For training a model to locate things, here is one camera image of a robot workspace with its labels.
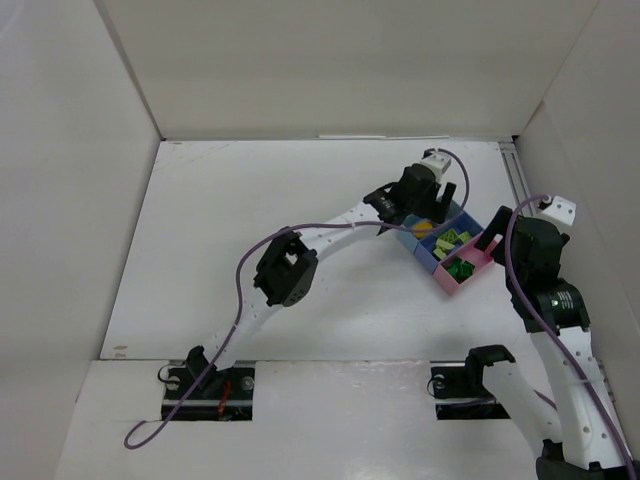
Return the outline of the pale yellow lego brick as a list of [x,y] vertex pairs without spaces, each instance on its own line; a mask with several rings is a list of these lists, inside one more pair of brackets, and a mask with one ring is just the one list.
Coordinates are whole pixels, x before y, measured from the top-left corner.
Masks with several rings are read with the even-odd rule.
[[472,239],[472,236],[471,236],[471,234],[469,232],[463,232],[463,233],[458,235],[458,238],[463,243],[467,243]]

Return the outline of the small green lego brick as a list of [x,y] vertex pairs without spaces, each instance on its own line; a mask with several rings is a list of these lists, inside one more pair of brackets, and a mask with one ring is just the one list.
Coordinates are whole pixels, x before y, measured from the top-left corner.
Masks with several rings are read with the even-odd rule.
[[460,263],[457,264],[457,266],[458,266],[458,274],[456,279],[460,283],[470,278],[475,271],[475,266],[468,261],[461,261]]

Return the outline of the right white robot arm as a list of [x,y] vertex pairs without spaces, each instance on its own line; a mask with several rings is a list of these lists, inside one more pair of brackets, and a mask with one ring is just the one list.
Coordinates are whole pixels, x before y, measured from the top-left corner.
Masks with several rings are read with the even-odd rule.
[[560,276],[576,207],[535,196],[533,217],[501,207],[476,241],[480,251],[499,237],[492,258],[505,268],[511,304],[522,319],[553,397],[538,393],[503,345],[476,347],[467,377],[503,406],[527,441],[539,479],[636,479],[634,459],[617,423],[592,350],[590,318],[580,291]]

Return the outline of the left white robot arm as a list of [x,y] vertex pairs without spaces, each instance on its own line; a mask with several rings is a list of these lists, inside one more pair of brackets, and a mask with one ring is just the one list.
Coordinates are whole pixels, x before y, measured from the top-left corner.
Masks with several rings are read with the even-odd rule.
[[434,163],[414,163],[399,180],[370,192],[333,220],[284,227],[251,247],[236,268],[238,308],[229,330],[187,355],[185,367],[198,389],[212,390],[236,362],[240,345],[271,316],[309,293],[322,261],[388,230],[405,231],[404,221],[412,215],[443,223],[456,185],[442,185],[441,178]]

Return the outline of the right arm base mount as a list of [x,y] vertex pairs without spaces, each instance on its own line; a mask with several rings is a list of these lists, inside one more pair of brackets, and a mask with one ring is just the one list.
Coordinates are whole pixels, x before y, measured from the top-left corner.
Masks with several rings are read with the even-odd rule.
[[439,421],[506,420],[504,407],[482,386],[473,385],[463,361],[430,363],[427,392]]

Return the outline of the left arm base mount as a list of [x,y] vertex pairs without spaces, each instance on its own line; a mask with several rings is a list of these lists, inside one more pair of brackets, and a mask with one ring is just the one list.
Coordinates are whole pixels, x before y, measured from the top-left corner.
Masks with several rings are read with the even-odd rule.
[[[171,421],[251,421],[255,366],[255,363],[240,362],[221,373],[221,379],[214,381],[212,391],[196,388]],[[166,420],[190,388],[192,378],[184,366],[169,363],[158,370],[157,380],[164,386],[160,415]]]

